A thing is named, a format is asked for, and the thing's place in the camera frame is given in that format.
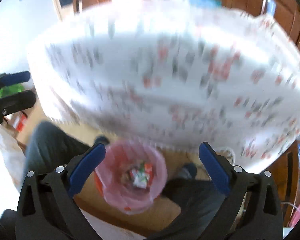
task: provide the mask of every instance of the trash bin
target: trash bin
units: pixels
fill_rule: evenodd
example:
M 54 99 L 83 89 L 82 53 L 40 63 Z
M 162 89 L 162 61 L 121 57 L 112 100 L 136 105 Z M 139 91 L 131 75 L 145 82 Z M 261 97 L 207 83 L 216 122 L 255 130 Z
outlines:
M 147 189 L 127 186 L 121 177 L 133 162 L 152 164 L 153 180 Z M 95 169 L 96 185 L 106 202 L 126 214 L 142 213 L 162 192 L 167 181 L 165 159 L 155 148 L 134 140 L 117 141 L 106 147 L 106 157 Z

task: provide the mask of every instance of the blue gripper pad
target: blue gripper pad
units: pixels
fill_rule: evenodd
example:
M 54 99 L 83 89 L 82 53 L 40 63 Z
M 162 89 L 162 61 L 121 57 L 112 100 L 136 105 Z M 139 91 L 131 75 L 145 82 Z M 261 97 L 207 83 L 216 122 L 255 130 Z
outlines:
M 70 175 L 70 187 L 68 194 L 72 198 L 75 194 L 80 193 L 87 178 L 103 161 L 106 156 L 106 148 L 103 144 L 99 144 L 85 157 L 83 157 L 76 168 Z
M 202 143 L 199 147 L 199 158 L 206 168 L 213 184 L 218 191 L 228 196 L 230 193 L 229 176 L 216 158 L 216 153 L 211 147 Z
M 19 84 L 29 81 L 31 75 L 29 71 L 19 72 L 15 74 L 7 74 L 1 79 L 2 84 L 7 86 L 12 86 L 14 84 Z
M 267 10 L 268 14 L 270 14 L 271 16 L 274 16 L 276 7 L 277 7 L 277 4 L 275 3 L 274 0 L 267 0 L 266 10 Z

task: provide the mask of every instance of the gray pants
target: gray pants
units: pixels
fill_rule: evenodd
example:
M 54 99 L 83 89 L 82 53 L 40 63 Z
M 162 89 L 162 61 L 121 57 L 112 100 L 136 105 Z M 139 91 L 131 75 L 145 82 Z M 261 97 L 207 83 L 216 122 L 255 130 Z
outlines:
M 29 170 L 37 174 L 52 172 L 88 149 L 88 145 L 71 138 L 53 124 L 42 122 L 32 134 L 26 150 L 25 174 Z M 169 181 L 162 195 L 178 204 L 181 213 L 168 227 L 147 240 L 196 240 L 225 198 L 212 182 L 188 179 Z

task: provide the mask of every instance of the black clamp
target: black clamp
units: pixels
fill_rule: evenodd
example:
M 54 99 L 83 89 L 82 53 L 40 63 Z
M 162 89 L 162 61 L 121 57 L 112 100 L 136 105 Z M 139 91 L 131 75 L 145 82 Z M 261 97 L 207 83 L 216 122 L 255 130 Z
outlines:
M 27 82 L 29 79 L 29 71 L 15 74 L 0 74 L 0 89 L 5 86 Z M 34 106 L 35 101 L 36 96 L 31 90 L 26 90 L 11 96 L 0 98 L 0 124 L 2 123 L 4 116 L 31 108 Z
M 101 239 L 73 201 L 106 154 L 102 144 L 48 174 L 27 174 L 18 203 L 16 240 Z M 269 172 L 246 173 L 205 142 L 199 157 L 216 188 L 226 199 L 198 240 L 281 240 L 283 218 L 276 186 Z M 247 191 L 252 192 L 241 224 L 230 228 Z

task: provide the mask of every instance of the blue object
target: blue object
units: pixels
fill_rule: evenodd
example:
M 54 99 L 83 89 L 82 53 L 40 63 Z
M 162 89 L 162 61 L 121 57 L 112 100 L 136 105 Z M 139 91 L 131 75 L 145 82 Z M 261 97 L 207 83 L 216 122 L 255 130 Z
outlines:
M 216 189 L 228 196 L 230 194 L 229 176 L 217 160 L 215 152 L 202 143 L 199 147 L 199 158 L 206 168 Z
M 12 86 L 14 84 L 19 84 L 29 81 L 31 75 L 29 71 L 19 72 L 15 74 L 7 74 L 1 78 L 1 82 L 6 86 Z
M 189 3 L 201 8 L 217 8 L 221 7 L 221 0 L 189 0 Z
M 70 175 L 70 187 L 68 194 L 72 198 L 75 194 L 80 193 L 89 175 L 103 161 L 106 156 L 106 148 L 103 144 L 96 146 L 84 158 Z
M 271 16 L 274 16 L 276 7 L 277 7 L 277 4 L 275 3 L 274 0 L 267 0 L 266 10 L 267 10 L 268 14 L 270 14 Z

